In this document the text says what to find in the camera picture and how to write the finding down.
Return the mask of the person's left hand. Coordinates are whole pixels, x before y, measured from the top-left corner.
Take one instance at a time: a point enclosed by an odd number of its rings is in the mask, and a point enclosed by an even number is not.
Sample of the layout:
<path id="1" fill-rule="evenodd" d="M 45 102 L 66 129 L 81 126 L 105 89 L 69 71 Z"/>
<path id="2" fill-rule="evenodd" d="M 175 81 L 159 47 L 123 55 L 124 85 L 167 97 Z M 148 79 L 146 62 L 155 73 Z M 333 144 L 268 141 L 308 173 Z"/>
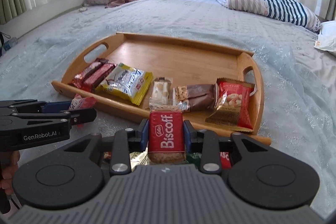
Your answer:
<path id="1" fill-rule="evenodd" d="M 7 195 L 12 195 L 14 193 L 12 180 L 15 172 L 18 170 L 20 156 L 21 154 L 19 151 L 14 151 L 11 154 L 9 166 L 2 171 L 3 179 L 1 180 L 1 189 L 3 189 Z"/>

